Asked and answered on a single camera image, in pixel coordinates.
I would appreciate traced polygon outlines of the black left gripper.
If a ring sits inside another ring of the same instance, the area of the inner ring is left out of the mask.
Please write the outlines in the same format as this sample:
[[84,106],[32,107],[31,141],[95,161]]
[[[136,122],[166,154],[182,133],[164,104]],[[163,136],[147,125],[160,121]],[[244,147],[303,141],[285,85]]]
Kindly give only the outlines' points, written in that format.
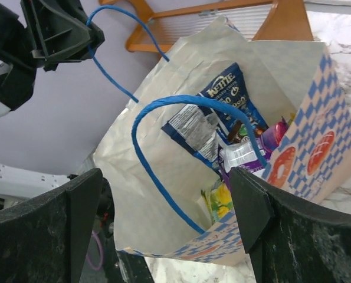
[[60,63],[90,59],[89,49],[104,42],[80,1],[21,1],[21,8],[27,27],[0,3],[0,67],[16,63],[54,71]]

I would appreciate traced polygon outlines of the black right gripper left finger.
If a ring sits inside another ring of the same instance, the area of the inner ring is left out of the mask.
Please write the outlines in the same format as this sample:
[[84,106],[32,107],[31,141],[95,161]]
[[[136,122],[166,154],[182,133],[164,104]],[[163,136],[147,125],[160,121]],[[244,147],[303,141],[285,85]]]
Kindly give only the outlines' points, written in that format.
[[0,210],[0,282],[79,282],[105,182],[91,169]]

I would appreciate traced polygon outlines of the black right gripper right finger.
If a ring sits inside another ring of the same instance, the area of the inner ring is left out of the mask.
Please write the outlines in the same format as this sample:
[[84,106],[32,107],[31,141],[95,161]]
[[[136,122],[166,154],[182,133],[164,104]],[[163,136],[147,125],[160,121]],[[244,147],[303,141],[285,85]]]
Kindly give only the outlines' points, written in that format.
[[351,282],[351,215],[230,171],[244,251],[257,282]]

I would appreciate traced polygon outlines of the purple snack packet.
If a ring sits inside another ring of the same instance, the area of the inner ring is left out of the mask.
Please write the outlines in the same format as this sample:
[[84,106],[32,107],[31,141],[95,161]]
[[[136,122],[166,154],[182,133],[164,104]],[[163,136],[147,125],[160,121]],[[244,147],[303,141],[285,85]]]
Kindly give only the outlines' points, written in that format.
[[[282,118],[256,138],[260,153],[266,162],[269,161],[272,152],[280,145],[288,127],[288,123]],[[218,165],[222,180],[228,187],[230,187],[229,175],[232,168],[241,167],[257,177],[261,177],[265,169],[265,166],[257,158],[250,140],[225,148],[218,146]]]

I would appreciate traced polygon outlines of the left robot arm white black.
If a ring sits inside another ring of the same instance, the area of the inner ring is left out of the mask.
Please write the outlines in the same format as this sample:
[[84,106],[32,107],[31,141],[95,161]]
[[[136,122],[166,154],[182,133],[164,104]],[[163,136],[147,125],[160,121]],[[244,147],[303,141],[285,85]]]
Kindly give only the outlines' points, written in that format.
[[103,42],[80,1],[21,1],[25,25],[0,4],[0,117],[33,95],[39,68],[90,59]]

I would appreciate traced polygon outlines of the green yellow snack packet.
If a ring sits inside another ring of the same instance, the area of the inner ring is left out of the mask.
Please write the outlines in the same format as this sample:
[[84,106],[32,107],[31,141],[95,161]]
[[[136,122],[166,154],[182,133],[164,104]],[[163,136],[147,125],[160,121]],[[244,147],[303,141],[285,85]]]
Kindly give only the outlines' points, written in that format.
[[212,187],[201,190],[212,224],[220,221],[234,207],[227,185],[217,180]]

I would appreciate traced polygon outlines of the wooden tiered shelf rack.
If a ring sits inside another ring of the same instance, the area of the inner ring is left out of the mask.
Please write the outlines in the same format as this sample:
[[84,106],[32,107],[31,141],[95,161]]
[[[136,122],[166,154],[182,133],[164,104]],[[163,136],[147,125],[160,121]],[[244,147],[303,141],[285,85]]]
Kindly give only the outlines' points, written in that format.
[[146,1],[130,1],[140,24],[129,36],[125,47],[130,52],[168,52],[180,38],[226,25],[246,40],[311,41],[303,1],[219,1],[211,4],[155,12]]

